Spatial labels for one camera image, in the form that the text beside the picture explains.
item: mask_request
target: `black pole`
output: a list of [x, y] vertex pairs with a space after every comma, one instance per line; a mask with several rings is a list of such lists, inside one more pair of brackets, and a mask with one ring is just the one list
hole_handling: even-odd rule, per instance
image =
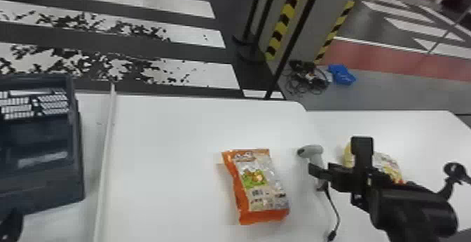
[[255, 12], [257, 11], [257, 6], [259, 5], [260, 0], [254, 0], [252, 2], [252, 7], [250, 9], [249, 17], [247, 19], [247, 24], [245, 25], [244, 33], [242, 35], [242, 39], [239, 40], [236, 36], [233, 36], [233, 40], [237, 43], [243, 44], [246, 42], [247, 38], [249, 37], [250, 28], [252, 27], [252, 23], [254, 22]]
[[261, 38], [261, 33], [263, 32], [266, 24], [266, 19], [268, 18], [268, 14], [271, 10], [271, 4], [273, 4], [273, 0], [266, 0], [264, 12], [261, 14], [261, 19], [259, 23], [259, 27], [257, 29], [257, 33], [255, 34], [254, 43], [252, 44], [251, 54], [255, 53], [259, 48], [259, 42]]
[[265, 63], [265, 55], [259, 51], [259, 42], [261, 34], [265, 28], [266, 20], [268, 14], [270, 13], [273, 0], [266, 0], [264, 10], [261, 14], [259, 26], [257, 27], [257, 32], [255, 33], [254, 40], [252, 45], [247, 49], [241, 47], [238, 51], [238, 56], [240, 59], [248, 63], [249, 65], [262, 65]]
[[275, 76], [273, 77], [273, 82], [270, 85], [270, 88], [266, 91], [265, 100], [269, 100], [271, 94], [275, 90], [275, 87], [278, 84], [278, 80], [280, 79], [281, 74], [283, 73], [283, 69], [285, 68], [289, 57], [291, 56], [291, 52], [293, 51], [294, 45], [298, 41], [299, 35], [303, 31], [304, 25], [309, 18], [310, 11], [313, 9], [314, 3], [316, 0], [308, 0], [306, 6], [304, 7], [303, 13], [301, 14], [301, 18], [299, 18], [298, 25], [294, 30], [293, 36], [289, 40], [288, 46], [286, 47], [285, 53], [283, 53], [283, 57], [281, 58], [280, 64], [276, 69]]

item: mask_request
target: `yellow and black striped post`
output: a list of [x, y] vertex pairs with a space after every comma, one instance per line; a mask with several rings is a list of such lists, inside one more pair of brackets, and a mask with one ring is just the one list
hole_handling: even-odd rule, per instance
[[281, 10], [280, 19], [278, 20], [278, 23], [276, 23], [275, 31], [265, 52], [267, 60], [273, 60], [276, 52], [281, 47], [281, 40], [288, 31], [289, 21], [294, 17], [294, 11], [296, 10], [298, 3], [299, 0], [286, 0], [285, 5]]
[[315, 64], [318, 65], [322, 61], [325, 53], [327, 52], [327, 49], [329, 48], [329, 45], [334, 40], [335, 36], [339, 32], [340, 27], [342, 26], [342, 24], [347, 19], [347, 16], [348, 16], [349, 12], [352, 10], [354, 5], [355, 5], [354, 1], [348, 1], [347, 4], [345, 5], [345, 8], [343, 8], [342, 14], [340, 15], [340, 17], [335, 22], [334, 28], [330, 31], [329, 35], [327, 35], [327, 38], [324, 42], [324, 45], [320, 49], [320, 51], [318, 53], [318, 56], [315, 58], [315, 60], [314, 60]]

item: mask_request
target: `snack bag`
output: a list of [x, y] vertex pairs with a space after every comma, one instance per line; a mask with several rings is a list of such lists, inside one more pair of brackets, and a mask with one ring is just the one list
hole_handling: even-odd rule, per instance
[[[374, 152], [372, 163], [379, 171], [388, 174], [391, 177], [391, 180], [396, 184], [404, 184], [399, 165], [396, 160], [391, 158], [391, 156], [380, 152]], [[343, 152], [343, 165], [348, 168], [353, 168], [355, 165], [355, 157], [352, 154], [350, 143], [347, 144]]]
[[281, 221], [288, 215], [288, 199], [268, 149], [231, 150], [222, 157], [233, 178], [240, 224]]

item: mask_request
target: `metal pole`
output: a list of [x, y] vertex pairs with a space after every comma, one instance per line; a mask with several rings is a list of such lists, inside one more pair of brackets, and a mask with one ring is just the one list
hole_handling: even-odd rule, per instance
[[249, 65], [262, 65], [265, 63], [265, 55], [259, 51], [259, 42], [261, 38], [261, 34], [266, 25], [266, 19], [268, 18], [268, 14], [270, 13], [271, 6], [273, 4], [273, 0], [266, 0], [264, 10], [262, 11], [260, 23], [257, 27], [257, 32], [255, 33], [254, 40], [252, 45], [248, 48], [240, 47], [238, 51], [238, 56], [244, 62]]
[[285, 53], [283, 53], [283, 57], [276, 69], [275, 76], [273, 77], [273, 82], [270, 85], [270, 88], [266, 91], [265, 100], [269, 100], [271, 94], [275, 90], [275, 87], [278, 84], [278, 80], [280, 79], [281, 74], [283, 73], [283, 69], [285, 68], [286, 64], [288, 63], [288, 59], [291, 56], [291, 52], [293, 51], [296, 42], [298, 41], [299, 35], [303, 31], [304, 25], [309, 18], [310, 11], [313, 9], [314, 3], [316, 0], [308, 0], [306, 6], [304, 7], [303, 13], [301, 14], [301, 18], [299, 18], [298, 25], [294, 30], [293, 36], [289, 40], [288, 46], [286, 47]]
[[461, 20], [463, 20], [463, 18], [466, 17], [466, 15], [471, 11], [471, 6], [469, 6], [468, 8], [466, 8], [465, 12], [463, 12], [463, 14], [461, 14], [461, 16], [450, 26], [450, 28], [445, 32], [445, 34], [443, 34], [442, 37], [440, 37], [440, 39], [432, 46], [432, 48], [430, 50], [428, 50], [427, 54], [431, 54], [433, 52], [433, 50], [439, 45], [441, 44], [441, 42], [443, 42], [443, 40], [445, 40], [446, 36], [448, 35], [448, 33], [451, 32], [451, 29], [456, 27], [456, 25], [460, 24]]
[[254, 54], [259, 48], [261, 33], [265, 28], [266, 19], [268, 18], [268, 14], [270, 13], [272, 3], [273, 0], [266, 0], [265, 9], [264, 12], [261, 14], [259, 27], [257, 29], [257, 33], [255, 34], [254, 43], [252, 44], [252, 50], [250, 51], [251, 54]]
[[244, 34], [242, 35], [243, 41], [245, 41], [249, 37], [250, 28], [252, 27], [252, 23], [254, 22], [255, 12], [257, 11], [257, 6], [259, 5], [259, 1], [260, 0], [254, 0], [252, 2], [252, 9], [250, 9], [249, 19], [247, 20]]

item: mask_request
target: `orange snack bag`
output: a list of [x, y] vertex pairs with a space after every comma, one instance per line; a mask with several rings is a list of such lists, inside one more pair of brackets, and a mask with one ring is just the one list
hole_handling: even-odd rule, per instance
[[240, 224], [281, 221], [289, 214], [288, 199], [268, 149], [231, 150], [222, 157], [233, 178]]

